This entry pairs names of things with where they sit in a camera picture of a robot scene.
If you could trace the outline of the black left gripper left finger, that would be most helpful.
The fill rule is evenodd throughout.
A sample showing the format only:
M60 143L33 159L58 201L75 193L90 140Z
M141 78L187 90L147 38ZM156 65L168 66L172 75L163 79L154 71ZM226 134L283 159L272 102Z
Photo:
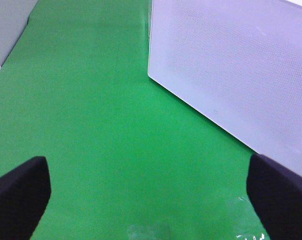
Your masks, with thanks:
M35 156L0 177L0 240L29 240L51 197L47 159Z

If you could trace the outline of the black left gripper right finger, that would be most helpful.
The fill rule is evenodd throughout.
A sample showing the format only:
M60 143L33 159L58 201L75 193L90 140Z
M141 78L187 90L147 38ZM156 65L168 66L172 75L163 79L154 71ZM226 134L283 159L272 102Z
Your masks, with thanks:
M248 198L273 240L302 240L302 177L265 155L250 157Z

